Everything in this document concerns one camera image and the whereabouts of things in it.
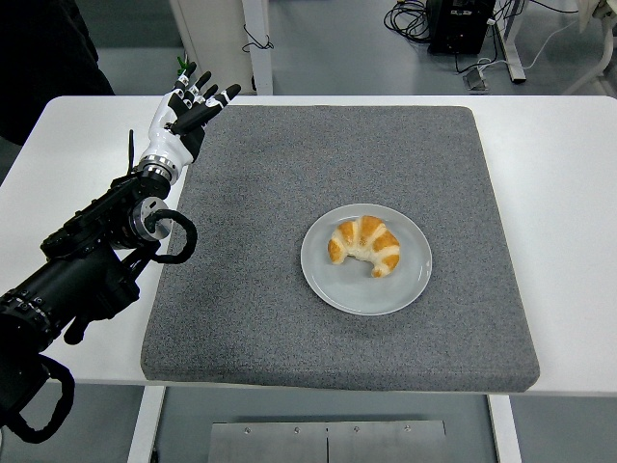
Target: croissant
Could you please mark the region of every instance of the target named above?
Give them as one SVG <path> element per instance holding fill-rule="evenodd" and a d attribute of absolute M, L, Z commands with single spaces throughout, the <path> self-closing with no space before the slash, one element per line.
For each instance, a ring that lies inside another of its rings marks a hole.
<path fill-rule="evenodd" d="M 334 264 L 343 263 L 347 256 L 367 260 L 373 264 L 373 277 L 381 278 L 398 264 L 400 245 L 381 219 L 364 215 L 336 227 L 328 254 Z"/>

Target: white table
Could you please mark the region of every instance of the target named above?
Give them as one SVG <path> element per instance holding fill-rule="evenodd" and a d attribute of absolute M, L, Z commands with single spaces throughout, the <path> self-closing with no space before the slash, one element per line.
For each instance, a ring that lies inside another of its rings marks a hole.
<path fill-rule="evenodd" d="M 158 102 L 150 96 L 69 96 L 49 103 L 0 188 L 0 211 L 10 218 L 1 232 L 4 290 L 43 265 L 41 242 L 125 173 L 129 128 L 135 130 L 137 155 L 146 148 Z M 617 149 L 610 136 L 617 101 L 600 96 L 240 96 L 233 104 L 468 106 L 540 362 L 540 379 L 526 394 L 617 395 Z M 207 153 L 198 162 L 208 162 Z M 171 208 L 183 180 L 167 199 Z M 77 346 L 56 340 L 47 355 L 82 383 L 169 384 L 148 382 L 140 368 L 160 272 L 161 265 L 151 263 L 138 279 L 138 302 L 112 320 L 93 323 Z M 161 390 L 149 388 L 145 394 L 159 410 Z M 520 461 L 507 395 L 489 399 L 502 461 Z M 140 414 L 133 441 L 146 449 L 156 430 L 148 413 L 156 416 L 157 410 Z"/>

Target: white plate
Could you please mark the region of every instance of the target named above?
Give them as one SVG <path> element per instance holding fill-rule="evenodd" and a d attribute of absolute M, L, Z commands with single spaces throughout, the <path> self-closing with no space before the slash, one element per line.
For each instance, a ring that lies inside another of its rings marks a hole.
<path fill-rule="evenodd" d="M 396 236 L 401 258 L 384 278 L 373 278 L 370 262 L 347 258 L 334 265 L 328 241 L 338 224 L 363 215 L 379 217 Z M 344 312 L 383 315 L 407 307 L 422 293 L 431 277 L 431 248 L 424 233 L 409 218 L 389 207 L 349 204 L 320 217 L 307 232 L 300 253 L 308 284 L 324 301 Z"/>

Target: white cable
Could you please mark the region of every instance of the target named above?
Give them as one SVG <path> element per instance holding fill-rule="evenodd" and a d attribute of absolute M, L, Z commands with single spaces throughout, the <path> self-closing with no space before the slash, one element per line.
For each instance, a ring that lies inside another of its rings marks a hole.
<path fill-rule="evenodd" d="M 529 66 L 521 66 L 520 63 L 508 63 L 507 61 L 499 60 L 499 61 L 495 61 L 493 63 L 489 63 L 487 65 L 484 65 L 484 66 L 480 67 L 480 70 L 484 70 L 488 66 L 498 65 L 500 63 L 505 63 L 506 65 L 509 65 L 509 66 L 516 66 L 516 67 L 521 68 L 521 69 L 531 69 L 536 64 L 536 61 L 538 60 L 538 57 L 540 56 L 540 54 L 544 50 L 545 46 L 547 46 L 547 43 L 549 43 L 549 40 L 552 38 L 552 36 L 554 36 L 555 34 L 560 33 L 561 31 L 565 31 L 570 26 L 572 26 L 573 24 L 577 24 L 577 23 L 578 23 L 578 21 L 573 21 L 570 24 L 568 24 L 567 26 L 562 27 L 561 29 L 557 29 L 552 34 L 550 34 L 549 37 L 545 40 L 544 44 L 540 47 L 540 51 L 538 51 L 538 53 L 536 54 L 536 57 L 533 59 L 533 61 L 531 62 L 531 64 Z"/>

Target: black robotic arm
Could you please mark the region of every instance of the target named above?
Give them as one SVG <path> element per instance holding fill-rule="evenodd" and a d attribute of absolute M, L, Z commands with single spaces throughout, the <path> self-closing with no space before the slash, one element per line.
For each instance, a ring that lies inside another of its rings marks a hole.
<path fill-rule="evenodd" d="M 0 426 L 26 442 L 51 437 L 72 405 L 72 375 L 40 353 L 68 325 L 65 341 L 76 344 L 89 323 L 112 318 L 138 300 L 135 281 L 151 260 L 182 263 L 195 250 L 195 226 L 163 200 L 182 169 L 197 159 L 205 125 L 240 92 L 232 85 L 217 94 L 212 86 L 202 95 L 210 72 L 189 87 L 195 69 L 190 64 L 163 96 L 137 167 L 131 133 L 126 176 L 47 237 L 40 246 L 47 263 L 0 298 Z M 178 255 L 157 255 L 172 222 L 185 229 L 186 245 Z M 120 260 L 116 249 L 133 251 Z M 34 430 L 19 413 L 50 377 L 60 380 L 63 396 L 49 424 Z"/>

